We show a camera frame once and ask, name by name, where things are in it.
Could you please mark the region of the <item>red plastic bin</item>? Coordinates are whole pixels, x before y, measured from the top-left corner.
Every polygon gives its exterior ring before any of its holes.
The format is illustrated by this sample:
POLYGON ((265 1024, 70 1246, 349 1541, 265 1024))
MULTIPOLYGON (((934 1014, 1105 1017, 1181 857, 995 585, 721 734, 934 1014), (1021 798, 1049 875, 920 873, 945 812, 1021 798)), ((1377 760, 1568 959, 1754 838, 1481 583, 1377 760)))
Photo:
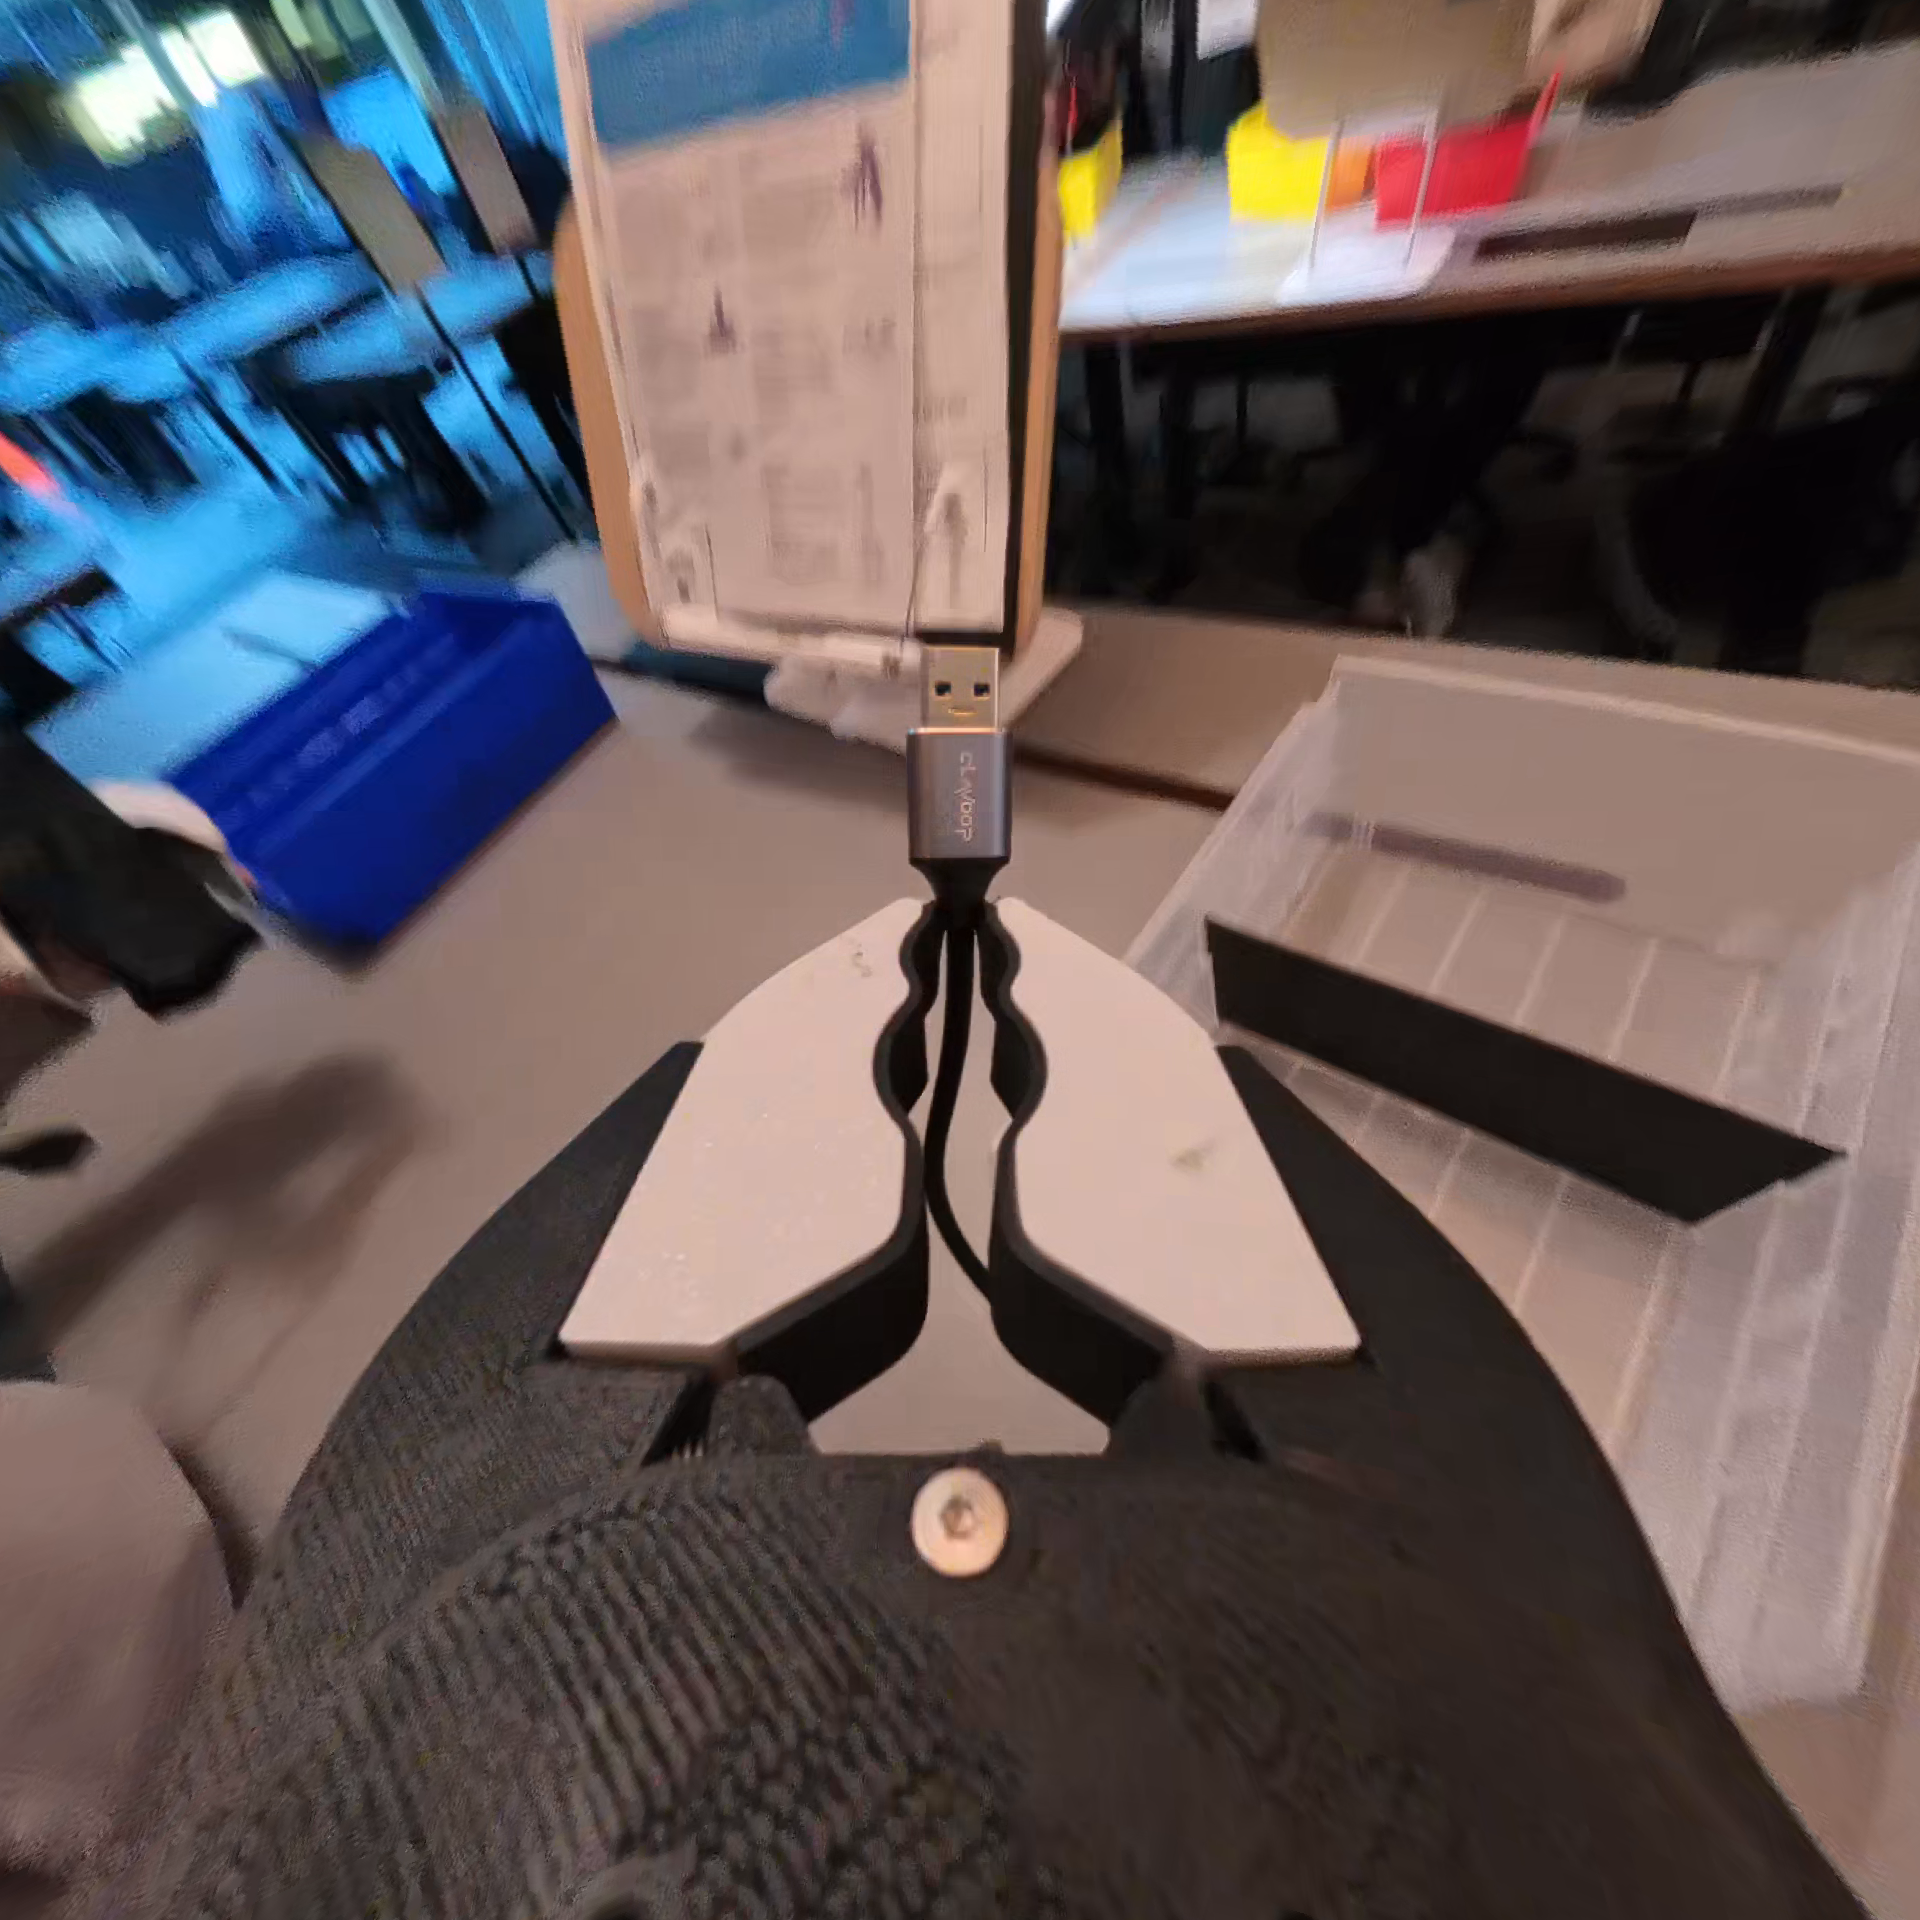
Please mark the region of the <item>red plastic bin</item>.
POLYGON ((1520 193, 1557 105, 1563 70, 1538 96, 1494 118, 1434 132, 1398 132, 1374 145, 1377 227, 1402 228, 1499 207, 1520 193))

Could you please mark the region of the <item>clear plastic container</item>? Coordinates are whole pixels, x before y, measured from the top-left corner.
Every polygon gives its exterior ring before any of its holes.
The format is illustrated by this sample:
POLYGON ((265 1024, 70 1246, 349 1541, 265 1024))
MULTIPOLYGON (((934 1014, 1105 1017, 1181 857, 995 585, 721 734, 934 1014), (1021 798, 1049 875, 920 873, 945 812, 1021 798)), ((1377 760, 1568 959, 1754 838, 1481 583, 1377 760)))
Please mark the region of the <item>clear plastic container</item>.
POLYGON ((1916 750, 1334 667, 1132 965, 1490 1283, 1613 1460, 1736 1711, 1858 1692, 1916 1392, 1916 750), (1333 845, 1316 809, 1577 861, 1612 904, 1333 845), (1208 920, 1837 1147, 1696 1224, 1222 1024, 1208 920))

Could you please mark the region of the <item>cardboard box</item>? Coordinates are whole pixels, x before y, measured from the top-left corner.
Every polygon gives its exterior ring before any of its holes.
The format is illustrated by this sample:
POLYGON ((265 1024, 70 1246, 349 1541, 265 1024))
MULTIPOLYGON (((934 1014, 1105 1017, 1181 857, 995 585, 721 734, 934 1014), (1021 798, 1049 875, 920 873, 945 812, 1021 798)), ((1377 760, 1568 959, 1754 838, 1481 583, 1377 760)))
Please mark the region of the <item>cardboard box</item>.
POLYGON ((1285 136, 1508 107, 1530 65, 1532 1, 1262 1, 1254 54, 1285 136))

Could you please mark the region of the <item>yellow plastic bin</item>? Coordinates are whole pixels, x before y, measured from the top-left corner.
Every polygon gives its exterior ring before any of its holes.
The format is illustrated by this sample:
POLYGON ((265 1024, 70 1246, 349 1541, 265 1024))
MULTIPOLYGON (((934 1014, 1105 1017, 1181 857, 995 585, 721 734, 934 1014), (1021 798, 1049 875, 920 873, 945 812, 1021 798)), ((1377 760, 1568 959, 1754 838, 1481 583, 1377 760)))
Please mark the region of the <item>yellow plastic bin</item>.
POLYGON ((1086 243, 1121 190, 1123 173, 1123 121, 1110 118, 1089 143, 1059 159, 1057 184, 1067 244, 1086 243))
POLYGON ((1254 103, 1229 124, 1222 157, 1235 223, 1309 223, 1333 207, 1333 131, 1288 134, 1254 103))

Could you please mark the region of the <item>grey background table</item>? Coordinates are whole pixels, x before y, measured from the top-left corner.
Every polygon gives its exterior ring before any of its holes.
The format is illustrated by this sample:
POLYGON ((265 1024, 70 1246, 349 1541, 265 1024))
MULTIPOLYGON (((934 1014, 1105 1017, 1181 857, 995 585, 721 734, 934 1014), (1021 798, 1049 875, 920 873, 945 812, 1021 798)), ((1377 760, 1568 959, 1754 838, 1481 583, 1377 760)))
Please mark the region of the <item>grey background table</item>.
POLYGON ((1132 171, 1069 247, 1062 342, 1333 328, 1789 293, 1917 268, 1917 46, 1702 79, 1632 118, 1557 111, 1517 198, 1414 227, 1258 223, 1220 163, 1132 171))

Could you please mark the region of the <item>wooden clipboard with paper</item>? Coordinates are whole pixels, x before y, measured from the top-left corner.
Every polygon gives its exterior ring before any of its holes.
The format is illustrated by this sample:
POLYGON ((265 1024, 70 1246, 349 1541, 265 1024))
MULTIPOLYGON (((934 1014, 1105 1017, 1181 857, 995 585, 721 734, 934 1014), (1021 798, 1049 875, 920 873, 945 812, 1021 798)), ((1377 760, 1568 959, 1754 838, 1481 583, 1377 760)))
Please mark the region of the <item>wooden clipboard with paper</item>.
POLYGON ((646 616, 692 654, 1012 654, 1044 4, 548 4, 646 616))

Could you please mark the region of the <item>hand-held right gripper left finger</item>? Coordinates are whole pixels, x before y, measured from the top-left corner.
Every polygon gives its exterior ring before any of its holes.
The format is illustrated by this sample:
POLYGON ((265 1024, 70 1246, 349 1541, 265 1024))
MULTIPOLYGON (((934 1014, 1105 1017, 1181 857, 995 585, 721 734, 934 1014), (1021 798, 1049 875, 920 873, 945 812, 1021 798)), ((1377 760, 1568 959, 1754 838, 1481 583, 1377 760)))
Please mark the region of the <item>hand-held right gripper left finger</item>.
POLYGON ((888 1373, 928 1309, 937 990, 937 920, 900 897, 739 1000, 691 1052, 561 1351, 772 1379, 809 1420, 888 1373))

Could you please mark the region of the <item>purple pen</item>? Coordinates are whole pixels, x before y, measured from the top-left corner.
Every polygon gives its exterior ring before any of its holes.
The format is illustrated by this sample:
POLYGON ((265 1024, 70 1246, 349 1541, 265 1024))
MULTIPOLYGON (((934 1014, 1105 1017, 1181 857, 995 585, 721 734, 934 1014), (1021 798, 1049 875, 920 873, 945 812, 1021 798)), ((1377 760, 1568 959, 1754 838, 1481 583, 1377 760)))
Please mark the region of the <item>purple pen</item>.
POLYGON ((1476 879, 1499 879, 1584 904, 1613 904, 1625 897, 1625 877, 1577 861, 1515 847, 1425 831, 1404 822, 1378 822, 1346 812, 1316 809, 1305 829, 1333 845, 1360 847, 1411 860, 1476 879))

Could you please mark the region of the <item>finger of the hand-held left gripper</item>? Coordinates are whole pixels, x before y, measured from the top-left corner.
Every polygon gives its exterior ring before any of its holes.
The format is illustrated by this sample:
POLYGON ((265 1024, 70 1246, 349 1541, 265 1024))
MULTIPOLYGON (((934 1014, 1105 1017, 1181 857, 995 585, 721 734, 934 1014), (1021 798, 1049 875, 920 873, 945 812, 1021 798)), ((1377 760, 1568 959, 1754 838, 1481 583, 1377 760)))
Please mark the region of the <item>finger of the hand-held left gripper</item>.
POLYGON ((204 865, 208 884, 228 893, 249 889, 249 871, 198 801, 170 783, 105 783, 107 809, 128 828, 158 836, 204 865))

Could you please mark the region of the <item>blue plastic bin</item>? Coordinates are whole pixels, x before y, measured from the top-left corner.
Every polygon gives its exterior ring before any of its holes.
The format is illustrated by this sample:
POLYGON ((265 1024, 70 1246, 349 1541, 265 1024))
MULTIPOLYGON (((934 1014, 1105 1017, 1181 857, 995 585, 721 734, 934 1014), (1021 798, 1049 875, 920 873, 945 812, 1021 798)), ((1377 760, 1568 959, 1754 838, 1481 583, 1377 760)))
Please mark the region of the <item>blue plastic bin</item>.
POLYGON ((281 920, 366 951, 616 723, 568 615, 419 591, 168 775, 281 920))

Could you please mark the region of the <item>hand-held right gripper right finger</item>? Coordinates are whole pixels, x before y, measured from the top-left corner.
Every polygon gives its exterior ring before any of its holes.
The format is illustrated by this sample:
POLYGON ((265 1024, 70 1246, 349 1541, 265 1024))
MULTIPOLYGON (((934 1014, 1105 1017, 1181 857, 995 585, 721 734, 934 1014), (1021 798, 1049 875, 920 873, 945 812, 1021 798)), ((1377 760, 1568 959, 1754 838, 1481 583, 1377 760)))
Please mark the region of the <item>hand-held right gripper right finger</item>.
POLYGON ((1096 1420, 1176 1373, 1346 1361, 1360 1333, 1210 1030, 1021 900, 980 920, 998 1344, 1096 1420))

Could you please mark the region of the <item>black divider panel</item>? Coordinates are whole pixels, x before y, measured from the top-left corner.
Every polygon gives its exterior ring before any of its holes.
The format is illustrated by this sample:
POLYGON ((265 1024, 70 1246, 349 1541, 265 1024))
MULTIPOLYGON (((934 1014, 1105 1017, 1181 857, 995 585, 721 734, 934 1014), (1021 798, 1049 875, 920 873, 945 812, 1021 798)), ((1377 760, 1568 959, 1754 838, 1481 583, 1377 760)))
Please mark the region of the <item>black divider panel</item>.
POLYGON ((1216 1017, 1699 1224, 1844 1151, 1440 998, 1208 920, 1216 1017))

